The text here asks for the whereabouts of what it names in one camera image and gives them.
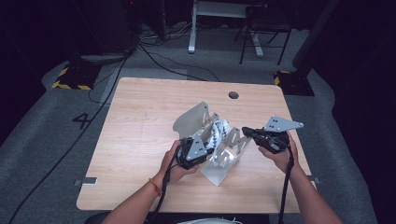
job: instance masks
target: wooden table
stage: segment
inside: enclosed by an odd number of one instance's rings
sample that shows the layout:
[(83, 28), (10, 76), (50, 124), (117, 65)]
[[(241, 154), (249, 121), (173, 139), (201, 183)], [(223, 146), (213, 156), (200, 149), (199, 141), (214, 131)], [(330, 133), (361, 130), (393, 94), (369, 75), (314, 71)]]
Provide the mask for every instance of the wooden table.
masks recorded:
[[(231, 99), (230, 91), (238, 92), (239, 98)], [(82, 186), (78, 208), (112, 210), (148, 182), (159, 170), (164, 153), (178, 139), (172, 129), (175, 120), (201, 102), (209, 105), (210, 114), (218, 113), (220, 119), (237, 128), (261, 128), (272, 115), (291, 119), (278, 86), (122, 78), (86, 175), (97, 177), (97, 183)], [(310, 175), (297, 132), (290, 133), (300, 164)], [(169, 185), (161, 211), (278, 213), (285, 175), (257, 148), (251, 141), (218, 187), (201, 172)], [(285, 212), (299, 212), (291, 187)]]

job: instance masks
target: gray carpet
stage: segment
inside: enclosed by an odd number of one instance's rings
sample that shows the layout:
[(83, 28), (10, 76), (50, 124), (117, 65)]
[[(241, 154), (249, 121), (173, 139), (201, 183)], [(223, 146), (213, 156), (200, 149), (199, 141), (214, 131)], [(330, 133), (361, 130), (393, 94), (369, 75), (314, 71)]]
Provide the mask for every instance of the gray carpet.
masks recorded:
[[(307, 31), (292, 32), (280, 66), (276, 65), (280, 49), (264, 49), (264, 57), (257, 58), (253, 48), (247, 49), (245, 60), (240, 65), (243, 39), (241, 36), (239, 40), (233, 41), (236, 32), (228, 29), (199, 32), (194, 54), (187, 52), (187, 36), (170, 40), (161, 46), (145, 48), (177, 62), (152, 54), (164, 67), (181, 69), (189, 76), (216, 81), (208, 69), (222, 82), (273, 84), (275, 71), (295, 70), (291, 61), (308, 35)], [(281, 43), (283, 37), (280, 35), (276, 41)], [(261, 35), (261, 42), (267, 39), (269, 36)], [(112, 85), (112, 81), (104, 78), (112, 74), (115, 64), (102, 68), (97, 78), (98, 84), (91, 92), (50, 87), (64, 64), (59, 64), (43, 76), (42, 82), (47, 92), (1, 146), (0, 223), (8, 223), (18, 204), (73, 145), (68, 155), (29, 197), (13, 223), (84, 223), (87, 217), (99, 212), (77, 209), (79, 188), (74, 186), (74, 181), (85, 176), (108, 106), (104, 106), (97, 114), (76, 144), (74, 142), (81, 134), (81, 129), (80, 123), (72, 120), (83, 113), (89, 115), (88, 119), (93, 118), (100, 108), (104, 93), (108, 94), (106, 87)], [(158, 73), (161, 68), (141, 49), (128, 59), (121, 71), (132, 74), (142, 69), (155, 71), (155, 74), (147, 72), (148, 77), (171, 78), (165, 71)], [(318, 191), (345, 223), (376, 223), (364, 179), (332, 118), (332, 90), (315, 71), (310, 73), (308, 79), (315, 97), (285, 96), (285, 99), (293, 119), (304, 123), (304, 128), (298, 130), (298, 134), (313, 176), (320, 181), (317, 184)], [(276, 215), (270, 217), (276, 223)], [(301, 223), (300, 216), (286, 214), (285, 223)]]

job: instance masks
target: wrist strap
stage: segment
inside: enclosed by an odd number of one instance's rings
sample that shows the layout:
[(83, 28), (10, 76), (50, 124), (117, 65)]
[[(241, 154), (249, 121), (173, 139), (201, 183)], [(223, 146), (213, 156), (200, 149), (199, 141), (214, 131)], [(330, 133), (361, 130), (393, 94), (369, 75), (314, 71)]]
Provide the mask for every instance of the wrist strap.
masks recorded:
[(148, 180), (149, 182), (151, 182), (152, 186), (154, 186), (154, 190), (158, 193), (158, 197), (161, 197), (161, 195), (163, 195), (163, 192), (160, 190), (160, 188), (158, 188), (155, 181), (152, 178), (149, 178)]

